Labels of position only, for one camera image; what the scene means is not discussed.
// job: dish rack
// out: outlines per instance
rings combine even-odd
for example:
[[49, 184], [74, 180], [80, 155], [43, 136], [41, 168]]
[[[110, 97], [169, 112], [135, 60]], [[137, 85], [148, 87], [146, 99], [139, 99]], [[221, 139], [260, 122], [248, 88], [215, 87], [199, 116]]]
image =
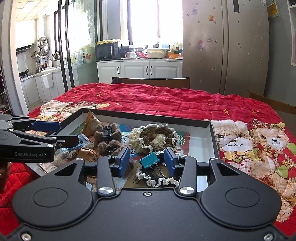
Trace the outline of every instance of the dish rack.
[[2, 67], [0, 67], [0, 114], [11, 115], [11, 108], [7, 99], [7, 92], [3, 83]]

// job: countertop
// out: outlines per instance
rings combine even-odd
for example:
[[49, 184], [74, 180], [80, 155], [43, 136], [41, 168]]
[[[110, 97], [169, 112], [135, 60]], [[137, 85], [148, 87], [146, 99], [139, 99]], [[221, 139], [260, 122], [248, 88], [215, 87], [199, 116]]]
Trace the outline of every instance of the countertop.
[[108, 62], [120, 62], [120, 61], [171, 61], [171, 62], [183, 62], [183, 59], [170, 59], [170, 58], [136, 58], [136, 59], [119, 59], [119, 60], [106, 60], [97, 61], [96, 63], [108, 63]]
[[53, 73], [53, 72], [60, 72], [61, 71], [61, 67], [55, 67], [55, 68], [51, 68], [51, 69], [46, 69], [46, 70], [42, 70], [40, 73], [36, 73], [36, 74], [32, 74], [32, 75], [29, 75], [28, 77], [26, 78], [23, 78], [21, 79], [20, 81], [24, 81], [24, 80], [27, 80], [27, 79], [30, 79], [34, 76], [38, 76], [38, 75], [44, 75], [44, 74], [47, 74], [47, 73]]

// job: human hand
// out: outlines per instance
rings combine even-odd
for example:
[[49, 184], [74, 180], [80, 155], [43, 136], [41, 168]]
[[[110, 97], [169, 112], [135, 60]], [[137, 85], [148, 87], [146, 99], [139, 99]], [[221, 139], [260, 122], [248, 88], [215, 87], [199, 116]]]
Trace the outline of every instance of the human hand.
[[4, 192], [5, 183], [7, 182], [8, 176], [10, 174], [10, 168], [12, 163], [0, 163], [0, 194]]

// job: bottle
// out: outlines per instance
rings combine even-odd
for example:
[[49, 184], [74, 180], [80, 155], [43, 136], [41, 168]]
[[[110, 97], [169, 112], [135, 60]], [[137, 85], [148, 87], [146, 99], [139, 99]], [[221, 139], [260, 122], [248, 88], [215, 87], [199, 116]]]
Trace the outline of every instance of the bottle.
[[51, 69], [52, 68], [52, 60], [51, 60], [51, 58], [49, 59], [48, 64], [49, 64], [49, 68]]

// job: refrigerator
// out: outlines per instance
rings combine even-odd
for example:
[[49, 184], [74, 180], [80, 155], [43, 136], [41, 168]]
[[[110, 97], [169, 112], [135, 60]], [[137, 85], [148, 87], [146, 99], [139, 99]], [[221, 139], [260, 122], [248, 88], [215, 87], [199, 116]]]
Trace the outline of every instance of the refrigerator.
[[58, 49], [65, 92], [79, 85], [98, 83], [95, 57], [97, 1], [59, 0]]
[[263, 95], [269, 57], [265, 0], [182, 0], [183, 77], [191, 89]]

